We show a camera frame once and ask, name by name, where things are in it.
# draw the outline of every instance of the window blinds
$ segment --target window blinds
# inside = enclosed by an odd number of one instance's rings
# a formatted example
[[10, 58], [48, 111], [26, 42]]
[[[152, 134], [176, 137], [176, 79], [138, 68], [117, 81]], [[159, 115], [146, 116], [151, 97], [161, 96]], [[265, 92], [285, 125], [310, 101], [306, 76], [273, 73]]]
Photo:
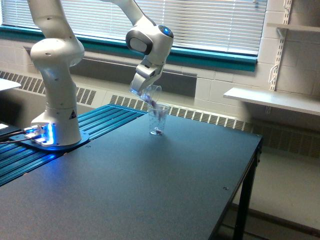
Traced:
[[[124, 40], [131, 23], [100, 0], [61, 0], [76, 34]], [[267, 0], [136, 0], [144, 13], [174, 33], [174, 46], [258, 55]], [[2, 0], [4, 25], [36, 28], [27, 0]]]

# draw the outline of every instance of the plastic cup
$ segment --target plastic cup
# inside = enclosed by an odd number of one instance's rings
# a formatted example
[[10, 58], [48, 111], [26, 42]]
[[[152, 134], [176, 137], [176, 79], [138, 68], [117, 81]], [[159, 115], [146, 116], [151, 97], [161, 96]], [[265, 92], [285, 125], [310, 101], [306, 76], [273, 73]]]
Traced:
[[152, 135], [162, 135], [164, 133], [166, 118], [169, 112], [169, 106], [165, 104], [149, 105], [149, 131]]
[[162, 88], [158, 85], [149, 85], [146, 89], [140, 92], [135, 92], [132, 88], [130, 89], [130, 91], [141, 98], [143, 101], [145, 101], [147, 104], [155, 107], [162, 92]]

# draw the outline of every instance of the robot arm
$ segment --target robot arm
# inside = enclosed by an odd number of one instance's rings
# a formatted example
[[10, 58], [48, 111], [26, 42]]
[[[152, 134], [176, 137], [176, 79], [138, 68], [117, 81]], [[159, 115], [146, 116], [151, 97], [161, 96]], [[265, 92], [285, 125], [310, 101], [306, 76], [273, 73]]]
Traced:
[[161, 77], [174, 35], [168, 27], [156, 25], [142, 12], [134, 0], [102, 1], [118, 5], [133, 25], [125, 41], [129, 49], [144, 54], [130, 86], [130, 91], [140, 96], [146, 87]]
[[82, 60], [85, 49], [70, 28], [60, 0], [28, 0], [28, 5], [34, 23], [46, 37], [31, 49], [31, 59], [41, 72], [46, 96], [45, 112], [31, 122], [45, 127], [43, 137], [35, 141], [43, 147], [57, 148], [78, 143], [82, 138], [76, 85], [69, 68]]

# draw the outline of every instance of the table leg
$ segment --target table leg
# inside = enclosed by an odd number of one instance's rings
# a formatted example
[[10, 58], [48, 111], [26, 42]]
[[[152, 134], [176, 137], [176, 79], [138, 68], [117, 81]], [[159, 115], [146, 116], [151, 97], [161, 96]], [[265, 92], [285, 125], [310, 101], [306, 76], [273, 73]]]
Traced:
[[238, 208], [238, 213], [237, 213], [236, 223], [235, 223], [235, 228], [233, 233], [233, 240], [242, 240], [244, 236], [250, 197], [251, 197], [252, 187], [254, 185], [257, 165], [258, 165], [258, 151], [256, 152], [253, 159], [253, 163], [243, 180], [239, 208]]

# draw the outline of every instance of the shelf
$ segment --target shelf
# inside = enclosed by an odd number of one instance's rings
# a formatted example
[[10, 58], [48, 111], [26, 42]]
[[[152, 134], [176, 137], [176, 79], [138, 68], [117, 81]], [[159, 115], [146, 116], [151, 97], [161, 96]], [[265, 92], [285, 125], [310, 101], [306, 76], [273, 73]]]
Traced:
[[0, 78], [0, 91], [14, 89], [14, 88], [18, 88], [20, 86], [21, 85], [15, 81], [9, 81], [9, 80], [5, 80], [5, 79]]
[[320, 27], [315, 27], [315, 26], [302, 26], [302, 25], [278, 24], [278, 23], [267, 23], [266, 25], [267, 27], [289, 29], [292, 31], [320, 33]]
[[251, 87], [233, 87], [223, 97], [320, 116], [320, 99]]

